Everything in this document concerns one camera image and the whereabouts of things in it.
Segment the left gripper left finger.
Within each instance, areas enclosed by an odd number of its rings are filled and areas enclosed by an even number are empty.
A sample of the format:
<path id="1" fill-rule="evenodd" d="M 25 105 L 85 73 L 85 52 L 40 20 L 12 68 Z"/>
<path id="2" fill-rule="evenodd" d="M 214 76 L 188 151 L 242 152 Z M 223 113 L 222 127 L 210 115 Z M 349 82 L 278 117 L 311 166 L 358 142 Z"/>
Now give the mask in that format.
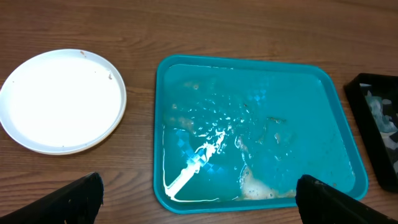
<path id="1" fill-rule="evenodd" d="M 48 194 L 23 208 L 1 217 L 14 224 L 94 224 L 103 204 L 104 185 L 97 172 Z"/>

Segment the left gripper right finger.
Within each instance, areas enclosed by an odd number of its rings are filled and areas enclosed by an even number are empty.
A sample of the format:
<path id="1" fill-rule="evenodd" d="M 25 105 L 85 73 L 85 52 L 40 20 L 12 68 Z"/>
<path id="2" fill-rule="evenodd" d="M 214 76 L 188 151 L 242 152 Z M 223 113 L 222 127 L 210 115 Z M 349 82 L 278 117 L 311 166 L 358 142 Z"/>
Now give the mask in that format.
<path id="1" fill-rule="evenodd" d="M 303 224 L 397 224 L 397 220 L 307 174 L 297 181 L 295 201 Z"/>

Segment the white plate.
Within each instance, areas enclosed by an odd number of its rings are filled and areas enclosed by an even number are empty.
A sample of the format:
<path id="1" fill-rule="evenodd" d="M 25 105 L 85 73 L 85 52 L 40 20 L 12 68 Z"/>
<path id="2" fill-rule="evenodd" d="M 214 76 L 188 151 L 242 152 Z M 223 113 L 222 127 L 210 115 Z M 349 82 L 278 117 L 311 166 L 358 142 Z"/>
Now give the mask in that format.
<path id="1" fill-rule="evenodd" d="M 31 151 L 74 154 L 110 136 L 126 103 L 124 80 L 108 60 L 85 50 L 53 50 L 28 59 L 7 77 L 1 126 Z"/>

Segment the teal plastic tray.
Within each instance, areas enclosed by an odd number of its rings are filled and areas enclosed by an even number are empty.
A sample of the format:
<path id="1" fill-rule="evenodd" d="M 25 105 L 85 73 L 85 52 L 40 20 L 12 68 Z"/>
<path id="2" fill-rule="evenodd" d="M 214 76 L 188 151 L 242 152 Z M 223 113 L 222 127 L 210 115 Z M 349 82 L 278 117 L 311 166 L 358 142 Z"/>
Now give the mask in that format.
<path id="1" fill-rule="evenodd" d="M 356 200 L 368 191 L 340 99 L 323 70 L 192 55 L 161 61 L 153 188 L 166 209 L 293 207 L 305 174 Z"/>

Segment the black rectangular water tray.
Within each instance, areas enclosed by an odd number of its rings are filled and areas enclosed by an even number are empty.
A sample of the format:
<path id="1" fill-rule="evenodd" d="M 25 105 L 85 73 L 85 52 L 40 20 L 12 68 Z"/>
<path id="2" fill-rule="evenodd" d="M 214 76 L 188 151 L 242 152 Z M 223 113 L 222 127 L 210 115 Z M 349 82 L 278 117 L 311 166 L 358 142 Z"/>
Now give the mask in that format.
<path id="1" fill-rule="evenodd" d="M 360 73 L 344 86 L 382 189 L 397 192 L 397 77 Z"/>

